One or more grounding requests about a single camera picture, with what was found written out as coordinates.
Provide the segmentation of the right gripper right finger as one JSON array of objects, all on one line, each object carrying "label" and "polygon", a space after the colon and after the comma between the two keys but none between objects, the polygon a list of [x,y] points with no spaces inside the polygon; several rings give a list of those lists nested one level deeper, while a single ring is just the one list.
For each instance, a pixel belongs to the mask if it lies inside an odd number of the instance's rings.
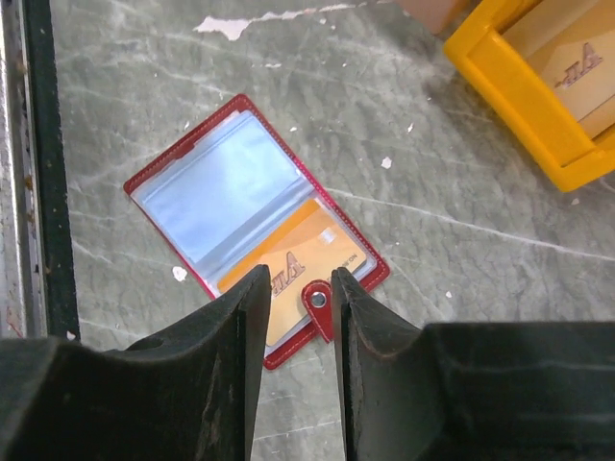
[{"label": "right gripper right finger", "polygon": [[417,328],[346,270],[332,274],[350,460],[610,460],[610,322]]}]

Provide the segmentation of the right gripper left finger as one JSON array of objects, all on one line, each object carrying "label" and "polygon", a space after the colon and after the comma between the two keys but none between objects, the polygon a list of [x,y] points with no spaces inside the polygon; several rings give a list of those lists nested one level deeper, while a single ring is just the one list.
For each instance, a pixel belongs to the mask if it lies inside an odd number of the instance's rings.
[{"label": "right gripper left finger", "polygon": [[247,460],[270,273],[123,351],[57,337],[1,344],[5,460]]}]

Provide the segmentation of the red card holder wallet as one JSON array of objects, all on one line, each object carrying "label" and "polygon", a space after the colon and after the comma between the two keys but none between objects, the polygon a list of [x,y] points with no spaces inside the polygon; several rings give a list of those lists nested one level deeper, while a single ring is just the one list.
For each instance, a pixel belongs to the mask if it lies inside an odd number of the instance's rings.
[{"label": "red card holder wallet", "polygon": [[[235,95],[124,184],[126,194],[201,283],[218,282],[308,199],[317,200],[368,256],[347,269],[366,290],[390,273],[382,256],[292,152],[254,103]],[[314,338],[332,340],[331,275],[301,293],[307,317],[286,341],[268,348],[265,368],[279,368]]]}]

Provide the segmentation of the yellow plastic bin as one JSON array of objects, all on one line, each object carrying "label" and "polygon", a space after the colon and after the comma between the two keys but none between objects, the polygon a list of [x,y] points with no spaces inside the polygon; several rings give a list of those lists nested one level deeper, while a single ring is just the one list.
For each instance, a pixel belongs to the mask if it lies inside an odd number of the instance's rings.
[{"label": "yellow plastic bin", "polygon": [[482,1],[443,50],[553,184],[570,192],[614,171],[614,128],[590,138],[504,39],[503,31],[536,5]]}]

